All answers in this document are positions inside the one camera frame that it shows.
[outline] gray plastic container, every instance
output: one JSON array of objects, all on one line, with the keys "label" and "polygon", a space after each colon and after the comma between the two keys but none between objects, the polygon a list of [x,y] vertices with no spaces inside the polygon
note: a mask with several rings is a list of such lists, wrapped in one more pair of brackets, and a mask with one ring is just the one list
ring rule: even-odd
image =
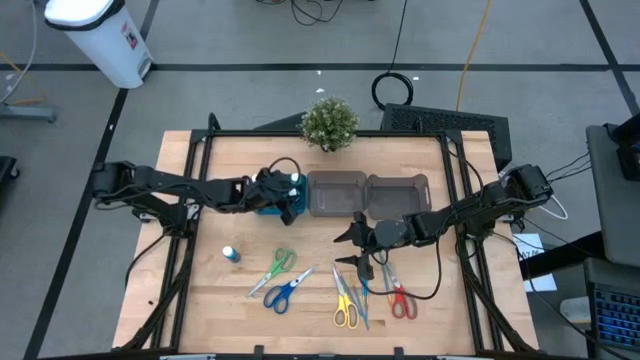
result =
[{"label": "gray plastic container", "polygon": [[364,211],[367,174],[362,171],[312,171],[307,181],[311,216],[351,217]]},{"label": "gray plastic container", "polygon": [[369,217],[374,220],[402,220],[402,215],[431,210],[429,180],[422,174],[410,178],[370,175],[367,197]]}]

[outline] yellow cable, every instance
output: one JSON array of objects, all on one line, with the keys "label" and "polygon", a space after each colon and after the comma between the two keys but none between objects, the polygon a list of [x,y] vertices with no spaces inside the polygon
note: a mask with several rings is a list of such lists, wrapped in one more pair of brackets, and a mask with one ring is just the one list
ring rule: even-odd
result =
[{"label": "yellow cable", "polygon": [[478,32],[476,33],[476,38],[473,40],[473,46],[471,47],[471,52],[469,52],[469,57],[467,58],[467,62],[464,64],[464,70],[462,70],[462,77],[460,78],[460,85],[458,86],[458,100],[456,100],[456,111],[460,109],[460,100],[462,99],[462,88],[464,87],[464,77],[467,75],[467,69],[469,68],[469,63],[471,63],[471,58],[473,58],[473,53],[476,51],[476,45],[478,45],[478,39],[480,39],[480,34],[482,34],[482,29],[484,28],[484,23],[487,21],[487,15],[489,15],[489,8],[491,7],[491,0],[487,0],[487,6],[484,8],[484,15],[482,15],[482,21],[480,21],[480,27],[478,28]]},{"label": "yellow cable", "polygon": [[[13,61],[11,61],[11,59],[9,59],[7,55],[5,55],[3,52],[0,52],[0,57],[3,58],[7,62],[7,64],[9,64],[9,66],[13,68],[13,70],[17,71],[18,74],[22,74],[22,70],[20,70],[20,68]],[[47,101],[47,93],[42,89],[42,87],[38,84],[38,82],[34,78],[29,76],[29,74],[24,74],[24,77],[29,79],[29,81],[36,87],[36,89],[38,89],[38,91],[42,94],[42,98],[18,100],[13,102],[11,105],[25,105],[25,104],[34,104],[34,103]]]}]

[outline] trash can lid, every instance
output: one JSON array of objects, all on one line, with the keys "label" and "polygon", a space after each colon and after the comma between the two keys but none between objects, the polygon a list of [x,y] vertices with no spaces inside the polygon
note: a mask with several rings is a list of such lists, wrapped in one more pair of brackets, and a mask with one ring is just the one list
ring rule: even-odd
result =
[{"label": "trash can lid", "polygon": [[50,0],[44,16],[55,25],[85,26],[99,20],[113,2],[114,0]]}]

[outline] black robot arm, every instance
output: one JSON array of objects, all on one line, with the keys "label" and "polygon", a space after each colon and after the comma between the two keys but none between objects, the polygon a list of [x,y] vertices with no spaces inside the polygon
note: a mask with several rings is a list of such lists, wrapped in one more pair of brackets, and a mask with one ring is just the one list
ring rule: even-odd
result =
[{"label": "black robot arm", "polygon": [[[275,206],[282,212],[285,225],[291,225],[297,216],[294,195],[289,194],[297,184],[290,174],[266,167],[254,179],[243,176],[201,181],[129,162],[100,163],[93,168],[92,185],[96,206],[122,202],[131,206],[133,214],[141,220],[157,218],[163,228],[171,230],[184,229],[185,222],[199,212],[194,209],[202,206],[222,213]],[[153,193],[181,196],[193,202],[186,206],[169,204]]]},{"label": "black robot arm", "polygon": [[356,212],[355,221],[334,242],[351,240],[362,249],[362,256],[336,261],[356,265],[361,278],[372,280],[369,255],[409,245],[431,245],[453,225],[463,225],[467,235],[486,237],[501,216],[522,216],[524,211],[545,204],[553,195],[551,186],[537,166],[514,168],[505,178],[504,184],[498,181],[487,184],[479,192],[438,211],[407,214],[402,221],[380,221],[373,229],[367,226],[364,214]]}]

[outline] glue bottle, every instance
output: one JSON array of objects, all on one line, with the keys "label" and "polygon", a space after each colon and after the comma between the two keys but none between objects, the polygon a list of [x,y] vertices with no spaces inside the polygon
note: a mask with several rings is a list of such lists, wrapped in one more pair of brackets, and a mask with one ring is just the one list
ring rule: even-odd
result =
[{"label": "glue bottle", "polygon": [[232,263],[237,263],[240,261],[240,253],[236,251],[236,249],[231,246],[225,246],[222,248],[222,255],[229,259]]}]

